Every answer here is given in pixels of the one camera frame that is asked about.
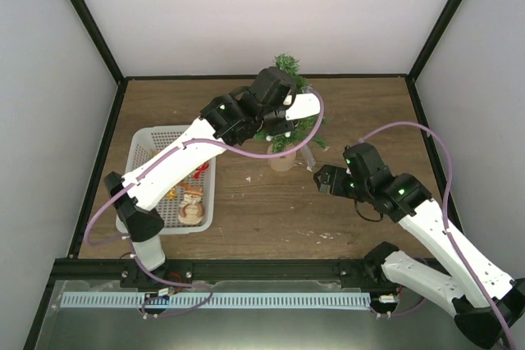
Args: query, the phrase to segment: beige pot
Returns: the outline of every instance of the beige pot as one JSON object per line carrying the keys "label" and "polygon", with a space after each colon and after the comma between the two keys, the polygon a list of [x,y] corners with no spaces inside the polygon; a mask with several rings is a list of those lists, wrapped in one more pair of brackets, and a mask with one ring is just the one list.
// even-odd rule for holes
{"label": "beige pot", "polygon": [[[286,147],[286,150],[289,150],[293,147],[293,144],[290,144]],[[267,153],[272,153],[272,145],[268,147]],[[275,159],[268,159],[268,164],[270,167],[279,172],[288,171],[294,166],[295,158],[297,157],[297,152],[291,153],[287,156],[276,157]]]}

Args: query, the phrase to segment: artificial plant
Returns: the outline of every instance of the artificial plant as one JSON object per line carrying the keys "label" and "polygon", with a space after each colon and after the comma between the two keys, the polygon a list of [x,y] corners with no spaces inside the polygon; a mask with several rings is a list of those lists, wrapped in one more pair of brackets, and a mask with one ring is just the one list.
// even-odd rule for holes
{"label": "artificial plant", "polygon": [[[282,53],[275,58],[275,66],[292,76],[295,81],[297,93],[304,93],[304,90],[309,86],[309,83],[306,78],[299,75],[299,61],[297,59],[291,55]],[[297,120],[295,129],[291,132],[291,136],[288,138],[286,138],[284,134],[274,136],[272,139],[272,152],[284,152],[286,147],[291,143],[297,144],[303,141],[308,136],[310,129],[315,125],[317,117],[317,115],[314,115]],[[267,132],[265,130],[261,130],[255,134],[255,138],[258,141],[266,140],[266,137]],[[321,137],[314,136],[312,141],[321,148],[326,148],[326,142]]]}

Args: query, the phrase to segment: wooden tabletop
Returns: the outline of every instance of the wooden tabletop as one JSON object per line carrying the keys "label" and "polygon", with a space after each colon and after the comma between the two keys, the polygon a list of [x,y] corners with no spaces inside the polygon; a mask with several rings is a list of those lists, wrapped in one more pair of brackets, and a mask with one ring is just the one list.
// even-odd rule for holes
{"label": "wooden tabletop", "polygon": [[[375,128],[396,120],[416,120],[405,82],[401,78],[311,80],[322,95],[325,118],[320,135],[328,142],[323,152],[310,144],[323,164],[344,166],[347,144]],[[136,131],[157,125],[188,125],[209,101],[250,80],[130,81],[103,171],[124,173],[130,143]],[[369,140],[393,174],[409,172],[439,196],[427,151],[419,130],[398,127]],[[243,148],[265,152],[266,142],[249,141]],[[226,152],[217,157],[216,194],[212,225],[201,233],[162,236],[169,258],[361,258],[382,241],[408,254],[430,253],[409,233],[388,218],[369,223],[354,212],[351,200],[317,191],[313,173],[297,156],[296,166],[285,173],[266,161]],[[98,186],[92,215],[107,192]],[[363,207],[371,217],[374,211]],[[106,211],[91,234],[94,241],[117,234],[115,211]],[[81,258],[115,258],[129,252],[126,242],[91,248],[83,245]]]}

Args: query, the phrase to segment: black metal frame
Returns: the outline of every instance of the black metal frame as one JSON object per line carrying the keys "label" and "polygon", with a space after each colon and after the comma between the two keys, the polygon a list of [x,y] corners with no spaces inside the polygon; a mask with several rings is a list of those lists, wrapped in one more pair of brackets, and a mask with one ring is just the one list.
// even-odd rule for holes
{"label": "black metal frame", "polygon": [[[71,240],[69,258],[57,259],[53,265],[51,275],[43,297],[39,304],[33,325],[25,343],[25,349],[34,348],[37,343],[39,331],[43,323],[48,304],[52,296],[52,290],[57,280],[121,280],[125,287],[145,288],[151,282],[137,271],[136,264],[132,260],[85,260],[79,259],[78,253],[82,243],[85,227],[89,220],[94,197],[97,192],[98,183],[102,176],[103,166],[106,161],[107,152],[112,140],[113,131],[126,93],[126,87],[130,80],[204,80],[204,79],[252,79],[254,75],[171,75],[171,76],[131,76],[125,78],[118,67],[106,41],[97,27],[91,12],[84,0],[70,0],[79,18],[88,31],[95,47],[115,79],[118,89],[113,101],[111,113],[104,130],[103,139],[98,150],[93,173],[89,180],[88,189],[80,211],[79,220]],[[306,75],[308,78],[404,78],[407,84],[410,98],[418,118],[418,122],[428,126],[421,101],[416,88],[416,80],[427,64],[432,52],[436,48],[441,35],[445,32],[462,0],[448,0],[440,14],[434,28],[432,29],[422,51],[419,53],[411,71],[408,75],[399,74],[337,74],[337,75]],[[434,176],[441,195],[445,188],[445,172],[436,150],[433,139],[422,134],[425,147],[431,162]],[[450,198],[449,204],[450,220],[461,229],[454,201]],[[346,288],[358,288],[368,292],[390,291],[395,286],[391,283],[376,283],[365,272],[364,261],[357,260],[242,260],[242,261],[191,261],[191,260],[168,260],[167,265],[174,270],[190,270],[193,280],[340,280],[341,286]],[[431,265],[439,267],[435,260]]]}

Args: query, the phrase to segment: perforated basket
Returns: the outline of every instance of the perforated basket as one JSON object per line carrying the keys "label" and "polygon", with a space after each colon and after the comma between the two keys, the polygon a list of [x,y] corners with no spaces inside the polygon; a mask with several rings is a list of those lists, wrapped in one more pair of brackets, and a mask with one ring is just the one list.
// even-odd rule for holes
{"label": "perforated basket", "polygon": [[[188,129],[183,126],[157,126],[141,129],[135,133],[131,140],[130,154],[126,163],[126,172],[142,166],[153,157],[154,151],[160,152],[170,143],[178,139]],[[162,198],[156,206],[157,212],[164,220],[161,235],[188,234],[204,231],[212,223],[213,199],[215,198],[215,157],[208,162],[209,167],[200,174],[196,180],[192,171],[184,182],[191,186],[204,189],[203,205],[204,217],[198,225],[185,225],[179,221],[179,204],[184,197],[184,189],[176,187],[176,197],[173,199]],[[122,233],[127,232],[126,227],[117,217],[116,227]]]}

